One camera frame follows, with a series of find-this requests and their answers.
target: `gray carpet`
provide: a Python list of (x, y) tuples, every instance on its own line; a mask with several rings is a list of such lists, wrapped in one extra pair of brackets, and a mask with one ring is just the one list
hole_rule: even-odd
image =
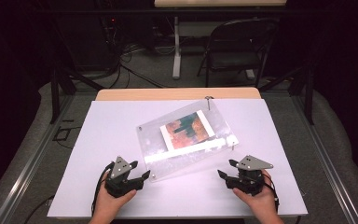
[[(172, 55), (155, 55), (146, 51), (138, 51), (131, 55), (131, 61), (124, 63), (141, 75), (157, 80), (158, 83), (167, 87), (202, 87), (204, 76), (196, 77), (200, 65), (200, 56), (188, 54), (182, 59), (182, 76), (179, 80), (172, 80)], [(88, 73), (88, 77), (97, 77), (102, 73)], [(97, 79), (96, 81), (109, 87), (117, 74)], [(233, 83), (252, 84), (252, 80), (244, 77), (244, 74), (227, 74), (226, 76), (212, 75), (211, 86), (230, 85)], [(310, 134), (307, 123), (303, 120), (302, 111), (296, 107), (294, 97), (290, 97), (285, 89), (288, 83), (278, 86), (274, 92), (263, 93), (271, 116), (275, 122), (278, 134), (281, 138), (286, 156), (293, 169), (298, 186), (304, 192), (304, 201), (309, 214), (302, 217), (300, 223), (348, 223), (346, 214), (343, 212), (337, 193), (332, 188), (331, 181), (322, 166), (318, 156), (316, 144)], [(30, 131), (25, 137), (21, 148), (10, 164), (7, 173), (0, 182), (0, 209), (4, 204), (10, 190), (17, 178), (21, 175), (23, 167), (32, 157), (40, 145), (46, 147), (44, 156), (33, 174), (32, 181), (26, 191), (21, 195), (18, 204), (13, 208), (12, 216), (8, 223), (23, 223), (33, 209), (46, 198), (53, 195), (62, 179), (66, 163), (71, 154), (71, 147), (76, 142), (84, 118), (90, 107), (90, 102), (95, 99), (96, 92), (81, 82), (76, 81), (78, 93), (74, 97), (64, 98), (70, 103), (66, 111), (63, 111), (58, 125), (49, 125), (51, 118), (51, 101), (49, 85), (40, 90), (42, 103)], [(114, 88), (155, 88), (154, 85), (144, 79), (122, 71), (121, 77)], [(351, 145), (345, 130), (337, 116), (329, 107), (325, 99), (315, 92), (314, 97), (314, 129), (321, 137), (322, 144), (331, 162), (337, 169), (351, 201), (358, 212), (358, 169), (351, 161)], [(48, 128), (53, 129), (48, 136), (48, 141), (43, 144)], [(58, 130), (66, 131), (58, 134), (58, 138), (65, 141), (53, 141), (54, 134)], [(28, 223), (87, 223), (87, 220), (58, 220), (47, 218), (48, 207), (43, 205), (35, 211)], [(285, 217), (286, 223), (296, 223), (295, 217)], [(253, 219), (246, 219), (246, 223), (257, 223)]]

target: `black controller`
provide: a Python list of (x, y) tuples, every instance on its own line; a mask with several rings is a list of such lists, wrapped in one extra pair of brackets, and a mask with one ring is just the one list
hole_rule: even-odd
[(129, 180), (130, 171), (135, 169), (138, 161), (127, 163), (121, 157), (117, 157), (116, 163), (112, 162), (113, 169), (110, 169), (105, 179), (105, 188), (109, 194), (118, 198), (133, 189), (139, 190), (144, 187), (144, 181), (149, 177), (150, 171), (141, 177)]
[(229, 164), (238, 168), (238, 177), (228, 176), (226, 173), (217, 170), (219, 176), (226, 180), (227, 188), (237, 188), (254, 196), (258, 194), (265, 185), (261, 169), (273, 167), (271, 164), (252, 156), (246, 156), (240, 162), (229, 160)]

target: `black curtain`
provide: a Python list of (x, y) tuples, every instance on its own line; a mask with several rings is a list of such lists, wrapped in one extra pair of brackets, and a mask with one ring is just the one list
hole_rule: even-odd
[(51, 21), (27, 13), (33, 6), (0, 1), (0, 179), (34, 120), (38, 90), (49, 82), (52, 67), (73, 67)]
[[(325, 9), (337, 0), (287, 0), (287, 9)], [(279, 31), (269, 51), (264, 77), (280, 77), (300, 66), (307, 58), (327, 16), (288, 16), (280, 19)]]
[(343, 13), (316, 71), (315, 89), (329, 102), (351, 140), (358, 166), (358, 2)]

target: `hand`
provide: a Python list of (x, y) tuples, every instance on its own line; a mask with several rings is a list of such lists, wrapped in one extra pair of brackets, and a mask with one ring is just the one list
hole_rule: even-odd
[(89, 224), (98, 223), (110, 223), (116, 217), (120, 208), (127, 202), (129, 202), (136, 194), (136, 190), (128, 192), (127, 194), (115, 198), (110, 195), (105, 188), (105, 179), (107, 172), (103, 176), (103, 183), (101, 184), (100, 191), (98, 192), (97, 202), (95, 204), (94, 215), (91, 218)]
[[(264, 181), (271, 186), (270, 175), (267, 171), (262, 170), (264, 175)], [(233, 189), (235, 195), (237, 195), (243, 202), (249, 205), (255, 217), (263, 224), (267, 223), (283, 223), (278, 216), (275, 208), (275, 198), (271, 189), (264, 186), (260, 193), (255, 196), (248, 195), (239, 189)]]

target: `black cable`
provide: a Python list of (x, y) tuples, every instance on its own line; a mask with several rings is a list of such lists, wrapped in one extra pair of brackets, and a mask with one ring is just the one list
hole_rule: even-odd
[(103, 172), (101, 173), (101, 176), (98, 179), (98, 184), (97, 184), (97, 187), (95, 188), (95, 193), (94, 193), (94, 200), (92, 201), (92, 205), (91, 205), (91, 214), (92, 215), (94, 215), (94, 208), (95, 208), (95, 204), (97, 203), (97, 197), (98, 197), (98, 193), (100, 192), (101, 184), (104, 182), (103, 175), (106, 173), (107, 170), (113, 169), (114, 165), (115, 165), (115, 163), (113, 161), (109, 165), (107, 165), (103, 169)]
[(61, 144), (60, 141), (56, 141), (56, 143), (58, 143), (58, 145), (60, 145), (61, 147), (66, 147), (66, 148), (69, 148), (69, 149), (73, 149), (72, 147), (68, 147), (68, 146), (65, 146), (65, 145)]
[(157, 81), (155, 81), (155, 80), (153, 80), (153, 79), (151, 79), (151, 78), (149, 78), (149, 77), (145, 77), (144, 75), (141, 75), (141, 74), (139, 74), (139, 73), (136, 73), (136, 72), (132, 71), (129, 67), (124, 66), (123, 64), (121, 64), (120, 66), (122, 66), (122, 67), (125, 68), (127, 71), (129, 71), (130, 73), (134, 74), (135, 76), (137, 76), (137, 77), (139, 77), (139, 78), (141, 78), (141, 79), (147, 81), (148, 83), (150, 83), (150, 84), (152, 84), (152, 85), (154, 85), (154, 86), (156, 86), (156, 87), (158, 87), (158, 88), (172, 88), (172, 87), (170, 87), (170, 86), (162, 85), (162, 84), (158, 83)]
[[(123, 59), (123, 55), (124, 55), (124, 56), (128, 56), (129, 59), (128, 59), (128, 60), (124, 60), (124, 59)], [(131, 61), (131, 59), (132, 59), (132, 50), (131, 50), (131, 49), (128, 49), (128, 51), (123, 51), (123, 54), (121, 54), (121, 56), (120, 56), (120, 60), (121, 60), (122, 62), (124, 62), (124, 63), (129, 63), (129, 62)]]
[(266, 178), (269, 179), (269, 181), (271, 181), (271, 185), (272, 185), (272, 186), (266, 184), (265, 182), (264, 182), (264, 186), (266, 186), (267, 188), (269, 188), (269, 189), (272, 190), (272, 193), (274, 194), (274, 200), (275, 200), (275, 210), (276, 210), (276, 212), (278, 212), (279, 198), (278, 198), (277, 191), (276, 191), (276, 189), (275, 189), (274, 182), (272, 181), (272, 179), (271, 179), (269, 176), (267, 176), (267, 175), (263, 175), (263, 176), (265, 176)]
[[(88, 78), (89, 80), (98, 80), (104, 77), (110, 77), (112, 76), (115, 72), (115, 67), (109, 68), (107, 69), (103, 74), (95, 76), (95, 75), (90, 75), (90, 74), (82, 74), (84, 77)], [(72, 80), (79, 80), (77, 77), (71, 77)]]
[(31, 212), (31, 214), (27, 217), (27, 219), (25, 219), (24, 224), (27, 224), (27, 223), (28, 223), (28, 221), (31, 219), (32, 215), (34, 214), (34, 212), (36, 212), (36, 210), (37, 210), (38, 208), (40, 208), (43, 204), (48, 203), (48, 200), (53, 199), (54, 196), (55, 196), (55, 195), (51, 195), (50, 197), (46, 198), (46, 200), (44, 200), (42, 203), (40, 203), (40, 204)]
[(298, 216), (298, 217), (297, 217), (296, 224), (300, 223), (300, 221), (301, 221), (301, 216)]
[(128, 73), (128, 75), (129, 75), (129, 79), (127, 80), (127, 85), (126, 85), (126, 87), (125, 87), (125, 89), (127, 89), (128, 87), (129, 87), (129, 85), (130, 85), (130, 72), (129, 71), (127, 71), (127, 73)]
[(113, 86), (116, 85), (116, 83), (118, 82), (118, 79), (120, 78), (120, 64), (118, 65), (118, 70), (117, 70), (117, 77), (115, 79), (115, 81), (113, 81), (112, 85), (110, 85), (110, 87), (108, 89), (112, 89)]

